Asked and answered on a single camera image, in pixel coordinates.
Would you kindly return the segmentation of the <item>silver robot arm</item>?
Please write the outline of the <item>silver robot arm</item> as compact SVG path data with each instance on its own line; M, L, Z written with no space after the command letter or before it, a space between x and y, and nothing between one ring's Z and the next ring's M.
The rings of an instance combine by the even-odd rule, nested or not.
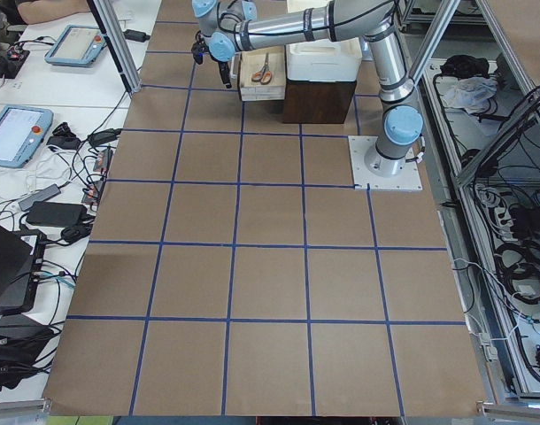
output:
M380 84L382 133L364 156L366 168L381 177L400 174L406 156L420 137L423 118L413 96L415 82L407 70L393 21L394 1L329 1L280 16L259 19L252 1L194 1L199 25L191 52L198 64L209 55L218 64L222 83L231 85L229 63L239 52L285 47L297 61L301 80L340 81L347 60L342 48L360 51L363 39L371 52Z

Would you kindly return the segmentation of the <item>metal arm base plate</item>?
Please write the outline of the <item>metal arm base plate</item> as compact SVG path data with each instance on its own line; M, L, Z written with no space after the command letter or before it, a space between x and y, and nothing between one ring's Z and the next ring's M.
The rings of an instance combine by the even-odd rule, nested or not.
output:
M348 137L351 172L355 190L422 191L413 148L401 159L386 159L376 149L377 136Z

